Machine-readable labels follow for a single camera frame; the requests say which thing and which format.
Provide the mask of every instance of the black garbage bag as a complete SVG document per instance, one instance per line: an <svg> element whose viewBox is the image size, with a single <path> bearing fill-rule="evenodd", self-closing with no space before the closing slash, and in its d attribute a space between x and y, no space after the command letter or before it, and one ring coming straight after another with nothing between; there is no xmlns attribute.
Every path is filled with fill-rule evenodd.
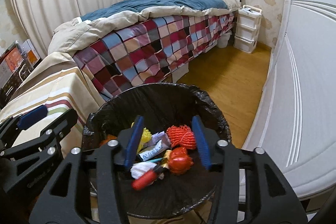
<svg viewBox="0 0 336 224"><path fill-rule="evenodd" d="M222 112L205 91L194 85L170 83L137 86L106 102L89 117L85 129L87 140L100 141L107 134L118 136L121 130L130 128L137 115L144 116L144 126L152 134L165 131L172 125L191 127L192 117L199 115L205 127L214 129L220 138L231 141L230 129ZM128 215L145 219L173 218L208 199L220 174L203 168L197 150L189 151L189 156L194 165L187 173L176 176L166 172L163 180L157 180L139 192L132 189L130 174L120 173L120 187Z"/></svg>

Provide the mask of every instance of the red handle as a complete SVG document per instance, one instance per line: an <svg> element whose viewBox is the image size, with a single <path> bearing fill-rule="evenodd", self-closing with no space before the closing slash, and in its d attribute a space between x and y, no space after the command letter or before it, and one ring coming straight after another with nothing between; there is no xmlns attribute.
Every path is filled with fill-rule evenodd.
<svg viewBox="0 0 336 224"><path fill-rule="evenodd" d="M158 174L155 173L153 170L149 170L144 173L140 178L136 179L132 182L133 189L140 191L144 189L146 186L150 185L152 182L157 180Z"/></svg>

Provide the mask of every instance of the white wardrobe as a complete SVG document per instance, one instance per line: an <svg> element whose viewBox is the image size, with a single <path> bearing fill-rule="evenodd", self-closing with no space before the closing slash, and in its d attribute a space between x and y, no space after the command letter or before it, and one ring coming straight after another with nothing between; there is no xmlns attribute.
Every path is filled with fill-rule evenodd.
<svg viewBox="0 0 336 224"><path fill-rule="evenodd" d="M285 0L278 41L243 148L263 147L306 199L336 183L336 0Z"/></svg>

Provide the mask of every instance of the checkered fabric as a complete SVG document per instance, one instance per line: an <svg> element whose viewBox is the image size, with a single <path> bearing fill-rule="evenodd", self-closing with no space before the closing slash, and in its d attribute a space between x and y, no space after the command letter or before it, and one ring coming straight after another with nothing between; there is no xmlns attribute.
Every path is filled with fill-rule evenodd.
<svg viewBox="0 0 336 224"><path fill-rule="evenodd" d="M111 98L131 87L162 81L232 27L223 16L167 16L110 32L73 59L97 90Z"/></svg>

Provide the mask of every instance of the metal screw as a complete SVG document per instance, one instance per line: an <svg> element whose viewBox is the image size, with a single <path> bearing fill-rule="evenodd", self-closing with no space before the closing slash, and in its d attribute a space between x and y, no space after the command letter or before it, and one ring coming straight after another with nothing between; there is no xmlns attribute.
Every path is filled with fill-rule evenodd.
<svg viewBox="0 0 336 224"><path fill-rule="evenodd" d="M254 149L254 152L256 152L257 154L262 155L262 154L265 153L265 150L264 150L263 148L261 148L261 147L256 147L256 148Z"/></svg>
<svg viewBox="0 0 336 224"><path fill-rule="evenodd" d="M225 146L228 146L228 142L226 141L226 140L219 140L218 142L217 142L217 144L219 145L219 146L223 146L223 147L225 147Z"/></svg>
<svg viewBox="0 0 336 224"><path fill-rule="evenodd" d="M71 149L71 154L77 155L81 152L81 149L79 147L75 147Z"/></svg>
<svg viewBox="0 0 336 224"><path fill-rule="evenodd" d="M107 143L107 145L108 146L117 146L119 143L118 143L118 141L117 140L110 140L108 143Z"/></svg>
<svg viewBox="0 0 336 224"><path fill-rule="evenodd" d="M56 151L56 148L52 146L48 149L47 153L48 155L53 155L55 154L55 151Z"/></svg>

